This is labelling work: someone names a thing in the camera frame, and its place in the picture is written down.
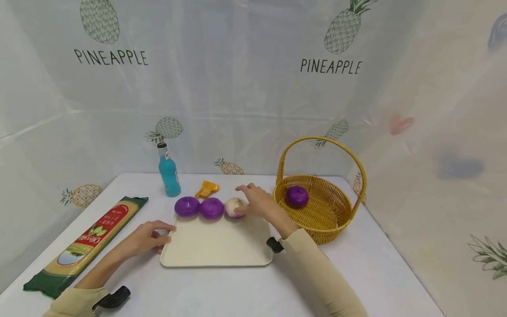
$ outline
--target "left hand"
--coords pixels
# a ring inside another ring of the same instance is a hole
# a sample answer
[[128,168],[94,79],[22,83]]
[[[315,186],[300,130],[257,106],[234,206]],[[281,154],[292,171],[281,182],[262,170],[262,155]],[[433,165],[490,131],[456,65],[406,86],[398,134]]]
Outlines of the left hand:
[[149,250],[161,254],[164,245],[171,241],[171,237],[161,235],[155,230],[174,231],[176,227],[160,220],[145,222],[121,241],[112,252],[124,259],[135,257]]

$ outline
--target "blue bottle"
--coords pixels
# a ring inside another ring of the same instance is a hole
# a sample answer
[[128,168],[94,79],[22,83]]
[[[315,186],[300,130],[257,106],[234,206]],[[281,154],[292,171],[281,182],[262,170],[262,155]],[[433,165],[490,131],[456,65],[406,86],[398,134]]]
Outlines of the blue bottle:
[[159,149],[160,163],[159,171],[165,186],[165,194],[169,197],[176,197],[182,192],[179,185],[176,163],[171,160],[167,151],[167,144],[162,142],[157,144]]

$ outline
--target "printed pineapple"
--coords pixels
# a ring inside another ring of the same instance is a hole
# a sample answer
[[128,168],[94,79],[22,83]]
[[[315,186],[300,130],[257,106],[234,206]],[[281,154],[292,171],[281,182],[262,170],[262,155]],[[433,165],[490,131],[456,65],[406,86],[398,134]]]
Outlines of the printed pineapple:
[[175,138],[183,132],[182,124],[173,117],[165,117],[155,126],[155,132],[146,133],[146,140],[154,145],[164,142],[165,138]]
[[[331,129],[325,134],[325,137],[328,137],[333,140],[338,140],[345,132],[348,131],[348,122],[345,119],[342,119],[335,123]],[[313,147],[316,149],[320,149],[324,147],[326,141],[324,140],[313,140]]]
[[363,188],[363,179],[361,178],[361,172],[357,172],[357,175],[355,176],[354,184],[352,184],[352,189],[354,190],[354,193],[359,197],[359,193],[361,192],[361,189]]
[[336,55],[345,52],[359,31],[361,14],[370,10],[366,7],[375,2],[377,0],[350,0],[350,7],[331,22],[324,38],[325,48]]
[[102,188],[89,184],[80,186],[72,191],[67,188],[63,191],[60,202],[65,206],[72,202],[76,206],[86,208],[101,192]]
[[482,242],[473,235],[470,235],[476,244],[468,243],[468,246],[477,253],[473,261],[483,263],[483,271],[495,271],[493,279],[507,275],[507,250],[498,242],[495,246],[493,242],[485,237],[486,242]]
[[86,34],[104,44],[116,42],[120,25],[109,0],[81,0],[80,12]]
[[215,162],[215,166],[219,166],[222,173],[225,175],[244,175],[241,167],[234,163],[226,162],[223,158],[218,159],[218,161]]

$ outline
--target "spaghetti package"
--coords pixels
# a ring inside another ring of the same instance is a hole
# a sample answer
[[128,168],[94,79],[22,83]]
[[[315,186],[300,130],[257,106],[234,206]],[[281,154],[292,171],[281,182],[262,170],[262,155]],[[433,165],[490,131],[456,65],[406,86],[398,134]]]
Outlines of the spaghetti package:
[[23,286],[56,299],[144,206],[148,198],[123,197],[93,226]]

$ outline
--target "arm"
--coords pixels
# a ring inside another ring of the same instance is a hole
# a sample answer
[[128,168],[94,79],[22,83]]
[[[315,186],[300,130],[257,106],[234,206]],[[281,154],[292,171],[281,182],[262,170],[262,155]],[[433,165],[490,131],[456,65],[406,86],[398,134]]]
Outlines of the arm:
[[43,317],[94,317],[93,306],[108,294],[105,283],[126,260],[150,249],[160,254],[163,245],[170,242],[170,237],[160,235],[157,229],[171,231],[176,227],[159,220],[140,225],[73,288],[66,289]]
[[361,301],[334,264],[304,229],[288,217],[271,195],[254,184],[240,186],[250,204],[238,210],[265,218],[280,233],[291,264],[304,273],[332,317],[368,317]]

